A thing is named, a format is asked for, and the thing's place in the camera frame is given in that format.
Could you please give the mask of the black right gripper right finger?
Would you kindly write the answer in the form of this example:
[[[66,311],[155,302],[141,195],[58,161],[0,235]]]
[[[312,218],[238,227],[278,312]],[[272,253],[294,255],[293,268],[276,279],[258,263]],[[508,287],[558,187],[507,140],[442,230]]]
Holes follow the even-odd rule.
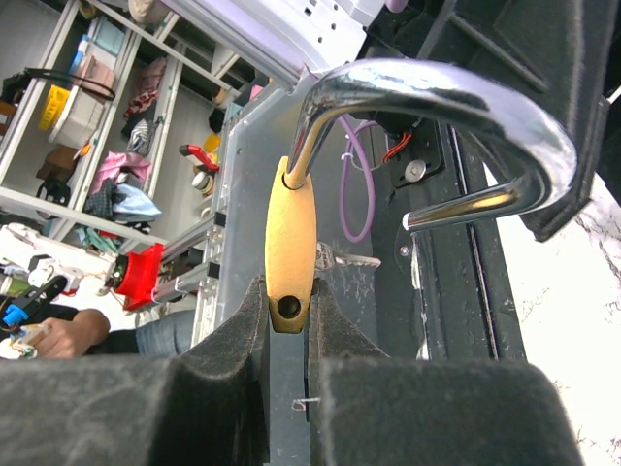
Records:
[[[391,357],[316,280],[307,328],[314,465],[578,465],[561,399],[522,361]]]

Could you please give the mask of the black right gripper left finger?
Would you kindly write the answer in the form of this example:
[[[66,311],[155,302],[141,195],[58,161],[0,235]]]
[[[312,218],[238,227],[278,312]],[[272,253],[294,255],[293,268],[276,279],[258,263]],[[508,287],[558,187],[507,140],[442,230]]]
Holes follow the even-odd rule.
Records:
[[[2,463],[267,463],[268,307],[257,277],[239,309],[182,355],[4,362]]]

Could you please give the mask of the person's hand in background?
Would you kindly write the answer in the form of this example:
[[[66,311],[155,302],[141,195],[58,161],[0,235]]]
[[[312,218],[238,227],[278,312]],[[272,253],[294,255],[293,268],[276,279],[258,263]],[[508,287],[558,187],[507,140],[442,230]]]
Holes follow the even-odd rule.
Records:
[[[98,310],[78,311],[71,320],[50,317],[42,322],[48,333],[35,345],[37,354],[46,358],[71,358],[85,355],[101,344],[110,332],[110,322]]]

